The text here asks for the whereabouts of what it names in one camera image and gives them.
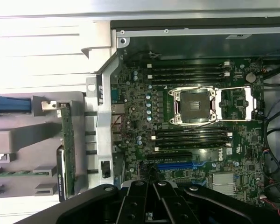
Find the motherboard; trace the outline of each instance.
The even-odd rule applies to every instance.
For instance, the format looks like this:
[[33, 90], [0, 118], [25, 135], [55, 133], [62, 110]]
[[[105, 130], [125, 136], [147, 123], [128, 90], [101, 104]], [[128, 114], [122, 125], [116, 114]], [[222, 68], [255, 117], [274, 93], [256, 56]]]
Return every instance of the motherboard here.
[[261, 71], [250, 58], [123, 65], [111, 78], [111, 97], [125, 180], [195, 183], [260, 206]]

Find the white label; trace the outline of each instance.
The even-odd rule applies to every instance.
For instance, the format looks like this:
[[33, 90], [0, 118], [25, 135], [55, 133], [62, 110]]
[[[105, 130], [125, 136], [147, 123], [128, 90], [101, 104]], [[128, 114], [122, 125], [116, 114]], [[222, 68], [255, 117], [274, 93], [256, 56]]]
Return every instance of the white label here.
[[61, 110], [57, 110], [57, 117], [58, 117], [58, 118], [61, 117]]
[[231, 34], [226, 39], [246, 39], [252, 34]]
[[223, 148], [219, 149], [219, 161], [223, 161]]
[[232, 155], [232, 148], [226, 149], [226, 155]]

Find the blue pcie slot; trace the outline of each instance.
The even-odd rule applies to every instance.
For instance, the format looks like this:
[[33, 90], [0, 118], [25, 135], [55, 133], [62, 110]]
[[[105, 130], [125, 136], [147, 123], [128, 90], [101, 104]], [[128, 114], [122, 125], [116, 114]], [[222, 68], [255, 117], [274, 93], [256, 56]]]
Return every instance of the blue pcie slot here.
[[206, 162], [194, 163], [194, 162], [177, 162], [177, 163], [163, 163], [158, 164], [159, 170], [169, 170], [169, 169], [191, 169], [196, 167], [202, 167]]

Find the black mounting arm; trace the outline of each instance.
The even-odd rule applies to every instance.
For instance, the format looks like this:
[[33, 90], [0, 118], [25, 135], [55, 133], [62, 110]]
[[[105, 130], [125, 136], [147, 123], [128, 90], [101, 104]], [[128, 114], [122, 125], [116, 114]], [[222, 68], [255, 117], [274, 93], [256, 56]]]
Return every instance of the black mounting arm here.
[[200, 185], [180, 191], [168, 181], [103, 184], [17, 224], [258, 224], [278, 223], [277, 213]]

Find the cpu socket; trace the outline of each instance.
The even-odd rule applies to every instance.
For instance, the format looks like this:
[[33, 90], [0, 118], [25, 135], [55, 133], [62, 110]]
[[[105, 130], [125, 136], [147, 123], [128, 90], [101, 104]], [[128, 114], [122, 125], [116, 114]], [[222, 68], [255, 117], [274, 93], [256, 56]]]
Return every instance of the cpu socket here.
[[[246, 117], [239, 119], [223, 119], [220, 107], [222, 91], [243, 89], [248, 106]], [[213, 86], [178, 87], [168, 91], [174, 98], [174, 117], [169, 120], [178, 126], [204, 125], [217, 121], [249, 121], [256, 109], [256, 99], [251, 95], [250, 86], [218, 89]]]

